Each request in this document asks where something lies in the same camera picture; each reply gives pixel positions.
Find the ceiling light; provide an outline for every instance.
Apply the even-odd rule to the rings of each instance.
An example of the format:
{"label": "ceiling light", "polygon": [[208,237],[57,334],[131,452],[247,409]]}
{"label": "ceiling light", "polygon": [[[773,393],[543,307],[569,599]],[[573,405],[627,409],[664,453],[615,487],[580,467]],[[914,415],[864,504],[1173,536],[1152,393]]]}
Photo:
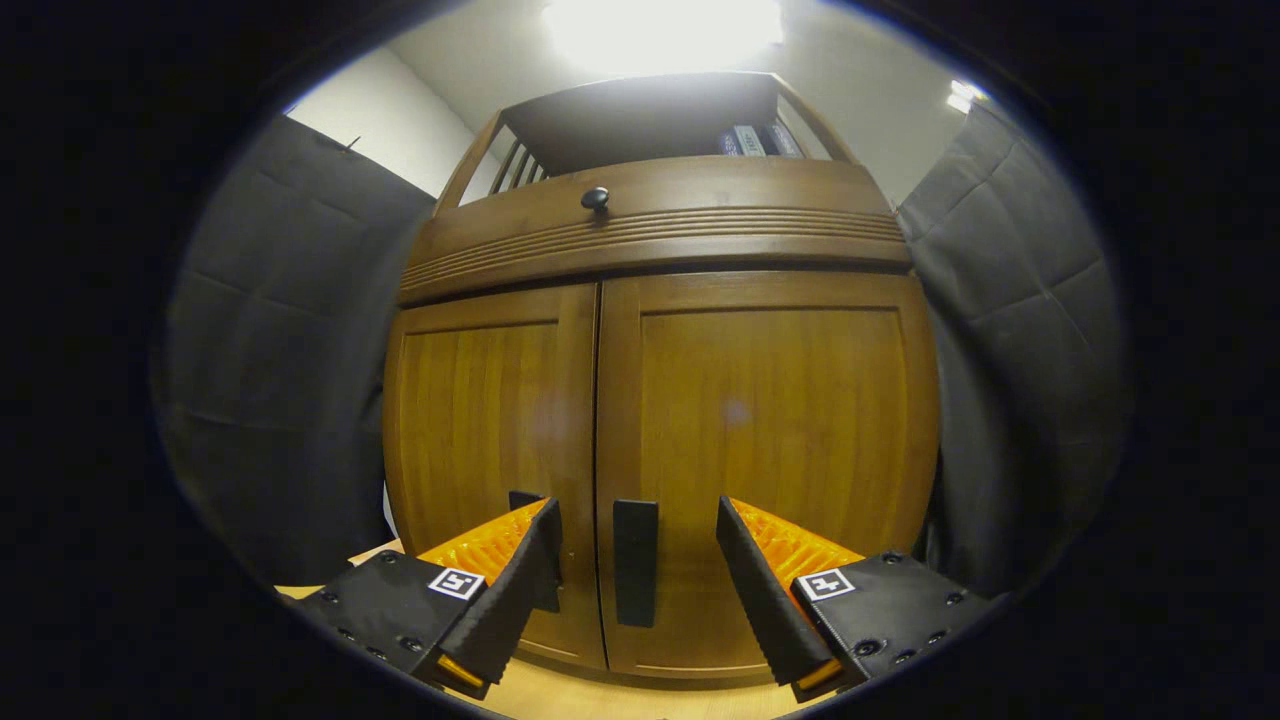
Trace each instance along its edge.
{"label": "ceiling light", "polygon": [[543,19],[561,53],[604,73],[721,69],[782,42],[772,0],[554,0]]}
{"label": "ceiling light", "polygon": [[947,97],[947,105],[951,105],[956,110],[960,110],[961,113],[968,115],[969,108],[973,105],[973,102],[970,102],[964,97],[960,97],[959,95],[952,94],[951,97]]}

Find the white wall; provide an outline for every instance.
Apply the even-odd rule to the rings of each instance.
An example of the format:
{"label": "white wall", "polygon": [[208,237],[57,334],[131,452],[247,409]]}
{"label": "white wall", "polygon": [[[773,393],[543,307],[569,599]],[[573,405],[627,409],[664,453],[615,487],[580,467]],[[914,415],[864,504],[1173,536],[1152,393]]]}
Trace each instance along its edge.
{"label": "white wall", "polygon": [[[311,90],[294,120],[347,145],[439,197],[475,138],[462,119],[394,53],[380,47]],[[483,197],[498,161],[485,155],[463,202]]]}

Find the black knob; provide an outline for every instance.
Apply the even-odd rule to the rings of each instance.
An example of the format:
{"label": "black knob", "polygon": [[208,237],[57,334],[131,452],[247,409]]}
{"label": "black knob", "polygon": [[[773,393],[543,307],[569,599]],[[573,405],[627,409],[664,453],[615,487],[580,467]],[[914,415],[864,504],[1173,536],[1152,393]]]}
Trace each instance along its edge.
{"label": "black knob", "polygon": [[609,201],[609,191],[603,187],[593,187],[582,193],[582,208],[603,213],[604,205]]}

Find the wooden cabinet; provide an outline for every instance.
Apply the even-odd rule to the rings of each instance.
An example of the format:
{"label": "wooden cabinet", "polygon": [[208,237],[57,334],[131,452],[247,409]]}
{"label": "wooden cabinet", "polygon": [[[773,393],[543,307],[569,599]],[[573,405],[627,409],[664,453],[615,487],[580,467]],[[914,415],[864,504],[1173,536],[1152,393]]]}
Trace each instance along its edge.
{"label": "wooden cabinet", "polygon": [[417,555],[509,510],[509,491],[559,498],[561,611],[522,646],[604,665],[591,448],[596,284],[419,307],[392,327],[384,405],[388,489]]}
{"label": "wooden cabinet", "polygon": [[[865,555],[910,550],[937,452],[933,345],[913,278],[608,281],[598,373],[600,600],[613,670],[768,673],[716,543],[721,495]],[[617,623],[617,498],[658,502],[653,628]]]}
{"label": "wooden cabinet", "polygon": [[[799,127],[788,115],[829,160],[717,155],[723,129]],[[500,128],[516,140],[490,195],[460,206]],[[604,206],[584,197],[598,186]],[[763,680],[716,501],[865,555],[911,547],[937,377],[910,268],[870,174],[774,76],[611,81],[500,110],[402,275],[384,437],[406,550],[504,512],[509,491],[554,495],[561,611],[534,611],[525,650]],[[480,296],[449,301],[463,293]],[[634,624],[614,584],[628,500],[658,506],[655,582],[621,598],[649,601]]]}

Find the book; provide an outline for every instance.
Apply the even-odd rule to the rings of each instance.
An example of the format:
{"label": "book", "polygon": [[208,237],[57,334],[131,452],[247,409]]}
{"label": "book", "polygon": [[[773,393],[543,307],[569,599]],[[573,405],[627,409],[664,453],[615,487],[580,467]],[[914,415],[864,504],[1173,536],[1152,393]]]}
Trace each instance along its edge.
{"label": "book", "polygon": [[764,146],[760,145],[760,137],[755,135],[755,128],[751,126],[733,126],[733,135],[737,136],[737,143],[742,149],[742,155],[756,155],[764,156]]}
{"label": "book", "polygon": [[800,151],[800,145],[794,137],[791,137],[791,131],[788,131],[782,123],[771,123],[767,137],[773,141],[773,146],[777,149],[776,155],[783,155],[786,158],[804,158],[804,152]]}
{"label": "book", "polygon": [[737,138],[735,138],[733,133],[731,133],[731,132],[721,133],[719,147],[721,147],[721,155],[741,155],[742,154],[742,149],[737,146]]}

